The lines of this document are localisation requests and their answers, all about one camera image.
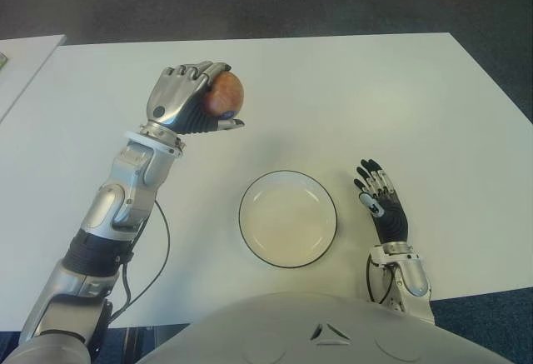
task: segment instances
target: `black wire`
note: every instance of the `black wire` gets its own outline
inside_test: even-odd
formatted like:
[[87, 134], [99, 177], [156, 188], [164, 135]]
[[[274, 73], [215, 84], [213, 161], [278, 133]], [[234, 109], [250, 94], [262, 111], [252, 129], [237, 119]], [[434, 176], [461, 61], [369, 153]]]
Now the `black wire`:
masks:
[[[126, 302], [124, 305], [119, 308], [115, 313], [111, 315], [109, 318], [109, 324], [113, 321], [115, 321], [123, 312], [125, 312], [134, 302], [139, 300], [139, 298], [153, 285], [153, 283], [161, 276], [163, 270], [165, 269], [165, 266], [167, 265], [168, 256], [170, 254], [170, 227], [168, 226], [167, 216], [165, 216], [165, 213], [161, 206], [159, 205], [159, 202], [155, 201], [157, 208], [159, 209], [159, 212], [161, 213], [161, 217], [163, 218], [163, 222], [165, 222], [165, 228], [167, 230], [167, 252], [165, 254], [165, 260], [163, 261], [163, 264], [161, 265], [161, 268], [157, 272], [156, 276], [148, 283], [148, 285], [142, 289], [142, 291], [133, 299], [131, 300], [132, 294], [130, 291], [130, 287], [127, 281], [127, 263], [122, 264], [122, 285], [124, 286], [124, 290], [126, 291]], [[141, 237], [142, 232], [144, 231], [144, 228], [148, 222], [148, 219], [141, 225], [141, 229], [139, 229], [139, 232], [135, 236], [135, 239], [133, 239], [132, 242], [132, 249], [139, 240], [139, 237]]]
[[[368, 296], [370, 297], [371, 302], [376, 302], [376, 299], [374, 299], [374, 295], [372, 295], [372, 288], [370, 286], [370, 263], [371, 255], [369, 254], [368, 259], [366, 260], [366, 289], [368, 289]], [[386, 268], [391, 273], [391, 280], [389, 281], [389, 287], [386, 289], [385, 296], [383, 296], [383, 298], [377, 304], [382, 304], [387, 299], [392, 289], [392, 283], [394, 282], [394, 272], [392, 271], [392, 268]]]

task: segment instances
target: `gray carpet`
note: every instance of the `gray carpet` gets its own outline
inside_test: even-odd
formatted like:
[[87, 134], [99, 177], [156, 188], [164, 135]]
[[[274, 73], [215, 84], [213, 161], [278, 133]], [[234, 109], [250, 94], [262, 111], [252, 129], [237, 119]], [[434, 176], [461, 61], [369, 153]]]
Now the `gray carpet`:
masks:
[[[67, 43], [79, 44], [450, 32], [531, 120], [532, 2], [0, 0], [0, 39], [65, 33]], [[433, 302], [432, 308], [439, 326], [514, 362], [530, 364], [532, 291], [530, 288]], [[120, 332], [109, 333], [99, 362], [117, 362], [122, 349]], [[0, 353], [15, 340], [12, 333], [2, 334]]]

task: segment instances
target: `robotic arm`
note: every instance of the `robotic arm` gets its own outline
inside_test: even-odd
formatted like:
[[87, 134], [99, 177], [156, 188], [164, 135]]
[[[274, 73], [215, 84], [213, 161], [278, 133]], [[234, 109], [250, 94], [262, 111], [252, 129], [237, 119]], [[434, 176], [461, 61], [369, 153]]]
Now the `robotic arm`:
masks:
[[370, 210], [381, 245], [371, 249], [366, 264], [366, 284], [372, 301], [370, 266], [390, 273], [389, 286], [379, 301], [393, 310], [435, 324], [430, 308], [431, 285], [420, 256], [407, 244], [407, 217], [390, 178], [374, 160], [361, 160], [356, 170], [365, 182], [354, 179], [359, 200]]
[[182, 154], [178, 135], [244, 125], [208, 116], [202, 106], [213, 80], [229, 70], [221, 62], [163, 70], [148, 100], [146, 125], [139, 133], [127, 133], [126, 147], [116, 156], [67, 254], [53, 269], [24, 324], [20, 346], [7, 362], [46, 362], [46, 355], [50, 362], [96, 357], [112, 313], [107, 296], [118, 268], [132, 258], [158, 188]]

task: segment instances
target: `silver robotic arm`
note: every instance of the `silver robotic arm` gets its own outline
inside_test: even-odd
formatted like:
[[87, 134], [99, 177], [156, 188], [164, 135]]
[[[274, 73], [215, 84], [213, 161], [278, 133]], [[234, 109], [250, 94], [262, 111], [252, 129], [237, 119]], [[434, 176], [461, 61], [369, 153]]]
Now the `silver robotic arm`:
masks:
[[146, 125], [139, 133], [127, 133], [126, 147], [42, 289], [22, 329], [19, 348], [6, 362], [44, 362], [47, 354], [54, 362], [61, 357], [74, 357], [66, 362], [96, 357], [112, 314], [106, 297], [118, 268], [132, 258], [133, 241], [150, 216], [158, 188], [182, 154], [178, 135], [244, 125], [203, 110], [213, 80], [229, 70], [221, 62], [163, 70], [148, 100]]

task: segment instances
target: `white table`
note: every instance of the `white table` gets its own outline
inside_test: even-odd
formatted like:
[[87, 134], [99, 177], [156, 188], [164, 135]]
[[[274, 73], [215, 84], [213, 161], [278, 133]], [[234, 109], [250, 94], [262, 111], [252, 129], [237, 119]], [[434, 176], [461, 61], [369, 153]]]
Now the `white table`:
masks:
[[[531, 123], [446, 33], [59, 47], [0, 127], [5, 290], [0, 329], [21, 327], [77, 231], [123, 133], [145, 122], [169, 65], [225, 60], [241, 78], [247, 126], [184, 137], [159, 193], [172, 227], [162, 278], [115, 326], [191, 322], [244, 297], [314, 291], [366, 298], [377, 241], [354, 166], [389, 172], [426, 258], [433, 299], [533, 285]], [[331, 249], [299, 269], [256, 258], [237, 209], [265, 172], [292, 169], [331, 194]], [[133, 295], [165, 251], [154, 212], [130, 271]], [[112, 294], [122, 304], [122, 288]]]
[[0, 41], [0, 52], [9, 59], [0, 69], [0, 122], [64, 39], [63, 35], [52, 35]]

